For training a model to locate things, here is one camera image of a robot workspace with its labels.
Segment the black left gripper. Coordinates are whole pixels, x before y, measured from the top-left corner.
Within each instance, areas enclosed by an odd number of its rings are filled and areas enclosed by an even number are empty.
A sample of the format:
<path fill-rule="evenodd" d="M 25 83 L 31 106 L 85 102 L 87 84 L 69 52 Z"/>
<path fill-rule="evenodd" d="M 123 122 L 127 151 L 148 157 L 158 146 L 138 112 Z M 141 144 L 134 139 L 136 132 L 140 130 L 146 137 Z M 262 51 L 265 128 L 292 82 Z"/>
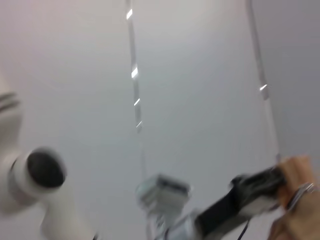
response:
<path fill-rule="evenodd" d="M 203 238 L 222 238 L 251 220 L 241 213 L 240 199 L 249 201 L 264 196 L 275 199 L 278 189 L 287 183 L 279 167 L 267 168 L 255 174 L 242 174 L 230 182 L 232 189 L 197 216 L 197 228 Z"/>

